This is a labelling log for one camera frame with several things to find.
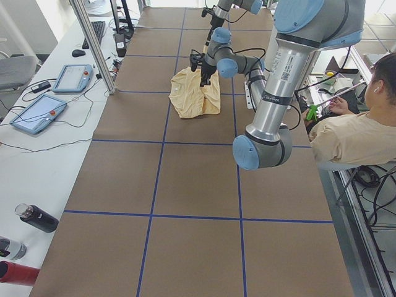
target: red bottle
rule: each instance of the red bottle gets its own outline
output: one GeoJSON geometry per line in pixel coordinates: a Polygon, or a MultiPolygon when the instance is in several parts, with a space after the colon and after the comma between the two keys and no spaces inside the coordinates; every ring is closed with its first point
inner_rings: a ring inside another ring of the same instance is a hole
{"type": "Polygon", "coordinates": [[[33,286],[40,269],[8,261],[0,262],[0,283],[33,286]]]}

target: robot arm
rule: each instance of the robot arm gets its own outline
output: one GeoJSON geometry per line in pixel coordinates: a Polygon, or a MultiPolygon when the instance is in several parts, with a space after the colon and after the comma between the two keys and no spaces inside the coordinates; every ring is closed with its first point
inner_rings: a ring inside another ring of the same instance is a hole
{"type": "MultiPolygon", "coordinates": [[[[363,32],[365,0],[280,0],[275,11],[277,51],[267,82],[262,69],[253,67],[250,77],[252,97],[259,102],[253,122],[245,135],[235,138],[233,153],[237,164],[246,170],[278,166],[291,153],[291,137],[282,124],[291,103],[300,73],[310,53],[354,45],[363,32]]],[[[240,58],[230,54],[230,46],[219,46],[213,32],[205,62],[227,77],[240,72],[240,58]]]]}
{"type": "MultiPolygon", "coordinates": [[[[208,47],[214,30],[223,26],[224,21],[228,17],[228,13],[233,4],[251,12],[252,14],[258,14],[260,8],[262,7],[262,0],[219,0],[217,6],[213,6],[212,9],[205,8],[202,12],[202,17],[205,17],[207,14],[212,15],[212,19],[210,21],[212,27],[209,31],[207,41],[205,43],[205,48],[208,47]]],[[[205,53],[191,53],[190,55],[191,70],[195,71],[198,65],[200,65],[202,68],[200,83],[201,87],[205,85],[210,85],[210,77],[217,70],[215,66],[213,67],[212,65],[209,65],[205,61],[204,57],[205,53]]]]}

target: tablet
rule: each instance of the tablet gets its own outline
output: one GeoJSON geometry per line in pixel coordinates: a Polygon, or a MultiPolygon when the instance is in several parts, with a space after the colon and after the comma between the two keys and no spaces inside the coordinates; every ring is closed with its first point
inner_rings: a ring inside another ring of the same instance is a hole
{"type": "Polygon", "coordinates": [[[10,125],[30,134],[40,133],[62,113],[66,105],[66,101],[44,93],[16,116],[10,125]]]}
{"type": "Polygon", "coordinates": [[[65,65],[56,79],[52,92],[80,93],[87,87],[92,74],[91,65],[65,65]]]}

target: yellow cloth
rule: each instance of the yellow cloth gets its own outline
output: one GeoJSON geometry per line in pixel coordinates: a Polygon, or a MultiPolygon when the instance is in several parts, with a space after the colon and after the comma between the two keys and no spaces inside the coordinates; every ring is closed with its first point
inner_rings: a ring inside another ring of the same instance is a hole
{"type": "Polygon", "coordinates": [[[195,118],[202,114],[220,113],[220,86],[217,71],[210,78],[211,85],[200,87],[200,69],[187,67],[171,79],[169,95],[180,118],[195,118]]]}

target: shirt sleeve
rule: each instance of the shirt sleeve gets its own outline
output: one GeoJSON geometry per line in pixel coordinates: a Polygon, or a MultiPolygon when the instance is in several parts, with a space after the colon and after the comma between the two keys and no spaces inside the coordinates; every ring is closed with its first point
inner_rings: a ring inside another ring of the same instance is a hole
{"type": "Polygon", "coordinates": [[[316,162],[341,159],[341,145],[336,133],[326,124],[320,124],[309,134],[316,162]]]}

